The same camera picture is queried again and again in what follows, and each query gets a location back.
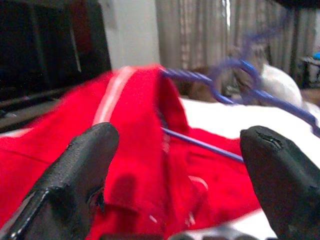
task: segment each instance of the red clothing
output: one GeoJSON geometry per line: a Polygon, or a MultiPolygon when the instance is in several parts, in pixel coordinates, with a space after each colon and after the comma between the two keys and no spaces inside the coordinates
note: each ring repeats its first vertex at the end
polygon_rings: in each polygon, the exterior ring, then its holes
{"type": "Polygon", "coordinates": [[[103,233],[168,237],[260,207],[243,164],[165,135],[159,113],[169,129],[241,154],[239,139],[188,126],[160,66],[104,73],[66,94],[23,136],[0,138],[0,226],[72,138],[100,122],[115,126],[119,146],[105,182],[106,212],[98,212],[88,239],[103,233]]]}

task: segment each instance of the white bed sheet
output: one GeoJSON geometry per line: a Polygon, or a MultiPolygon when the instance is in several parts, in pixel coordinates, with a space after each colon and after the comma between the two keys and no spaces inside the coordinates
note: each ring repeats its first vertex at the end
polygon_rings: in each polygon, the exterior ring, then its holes
{"type": "MultiPolygon", "coordinates": [[[[320,167],[320,138],[314,136],[311,127],[303,120],[276,107],[224,105],[181,99],[188,123],[193,128],[200,128],[226,138],[239,138],[240,131],[252,126],[268,127],[291,139],[297,146],[320,167]]],[[[257,210],[229,223],[243,233],[260,240],[276,237],[269,226],[266,215],[257,210]]],[[[210,229],[188,232],[195,240],[201,240],[210,229]]]]}

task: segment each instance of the beige curtain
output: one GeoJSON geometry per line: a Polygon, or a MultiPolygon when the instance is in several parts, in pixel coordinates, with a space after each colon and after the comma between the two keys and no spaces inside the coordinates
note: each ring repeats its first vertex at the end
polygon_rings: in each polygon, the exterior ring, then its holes
{"type": "MultiPolygon", "coordinates": [[[[212,66],[241,46],[244,33],[279,21],[284,10],[269,0],[156,0],[161,63],[194,69],[212,66]]],[[[271,65],[300,81],[300,57],[313,53],[315,10],[301,10],[286,30],[265,42],[271,65]]]]}
{"type": "Polygon", "coordinates": [[[195,69],[227,53],[227,0],[156,0],[161,63],[195,69]]]}

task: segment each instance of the blue wire hanger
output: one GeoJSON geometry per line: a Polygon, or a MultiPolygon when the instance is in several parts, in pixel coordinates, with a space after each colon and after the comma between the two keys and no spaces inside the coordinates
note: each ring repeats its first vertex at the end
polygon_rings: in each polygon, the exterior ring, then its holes
{"type": "MultiPolygon", "coordinates": [[[[281,100],[277,97],[274,97],[268,94],[265,91],[262,91],[261,77],[258,71],[255,69],[254,66],[252,66],[250,63],[246,61],[246,59],[248,59],[248,56],[250,56],[251,54],[250,51],[251,51],[252,44],[259,43],[264,39],[276,36],[277,33],[279,33],[282,29],[284,29],[286,24],[290,22],[292,13],[293,13],[292,11],[286,10],[285,13],[283,14],[283,17],[281,18],[280,24],[272,25],[266,31],[259,32],[254,35],[245,36],[243,41],[244,44],[241,51],[241,57],[239,59],[229,58],[225,60],[218,66],[213,67],[208,76],[205,76],[197,72],[191,72],[191,71],[185,71],[185,70],[174,70],[174,69],[165,69],[163,70],[162,75],[163,77],[168,77],[171,79],[203,83],[210,88],[210,91],[213,97],[217,101],[223,104],[248,104],[251,102],[253,98],[261,102],[268,103],[269,105],[278,107],[280,109],[285,110],[286,112],[289,112],[295,115],[296,117],[302,119],[303,121],[311,125],[313,134],[316,135],[318,138],[320,138],[320,128],[318,127],[317,118],[312,114],[310,114],[309,112],[299,107],[296,107],[284,100],[281,100]],[[243,95],[241,102],[232,101],[228,97],[221,95],[217,90],[216,84],[218,82],[217,81],[218,77],[229,68],[240,68],[241,70],[245,71],[249,76],[251,76],[251,78],[253,79],[252,89],[250,89],[246,94],[243,95]]],[[[202,142],[200,140],[194,139],[192,137],[183,135],[181,133],[172,131],[164,127],[162,128],[162,130],[169,136],[181,139],[185,142],[194,144],[196,146],[207,149],[211,152],[220,154],[222,156],[225,156],[230,159],[243,163],[243,158],[237,154],[228,152],[219,147],[210,145],[208,143],[202,142]]]]}

